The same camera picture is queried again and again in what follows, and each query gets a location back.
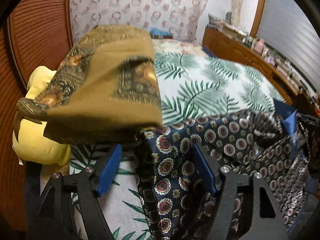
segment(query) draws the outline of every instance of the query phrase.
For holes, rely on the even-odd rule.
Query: navy patterned fabric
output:
[[[216,199],[207,193],[192,163],[200,142],[220,165],[240,174],[259,171],[279,203],[288,229],[305,201],[306,131],[286,134],[280,117],[243,110],[229,116],[188,119],[144,131],[136,148],[137,184],[154,239],[204,239]],[[229,236],[237,232],[242,194],[235,200]]]

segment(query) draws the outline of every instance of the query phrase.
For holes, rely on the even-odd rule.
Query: white tag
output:
[[[23,166],[23,162],[22,162],[22,160],[20,159],[20,157],[17,155],[16,151],[14,150],[13,145],[12,145],[12,150],[14,151],[14,153],[16,154],[16,156],[18,157],[19,165],[22,165],[22,166]]]

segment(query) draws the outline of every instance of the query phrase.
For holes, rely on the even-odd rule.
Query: palm leaf bedsheet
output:
[[[250,108],[274,111],[283,100],[258,70],[220,58],[156,52],[164,125]]]
[[[229,114],[244,108],[273,111],[272,98],[283,100],[272,84],[249,66],[219,58],[156,51],[164,125],[208,114]],[[93,165],[108,151],[105,144],[73,145],[70,174]],[[135,179],[132,152],[124,153],[110,190],[99,199],[116,240],[151,240]],[[79,200],[72,194],[79,236],[87,239]]]

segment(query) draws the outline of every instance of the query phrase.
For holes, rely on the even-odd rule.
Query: wooden cabinet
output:
[[[236,40],[229,39],[223,33],[206,28],[203,45],[217,57],[238,62],[259,70],[279,91],[287,104],[291,105],[297,94],[286,85],[283,77],[270,64],[266,63],[259,54]]]

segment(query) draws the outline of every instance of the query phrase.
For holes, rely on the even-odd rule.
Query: brown cloth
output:
[[[145,30],[97,26],[73,46],[46,90],[19,99],[18,112],[47,121],[44,136],[59,143],[132,141],[140,130],[162,125],[153,64]]]

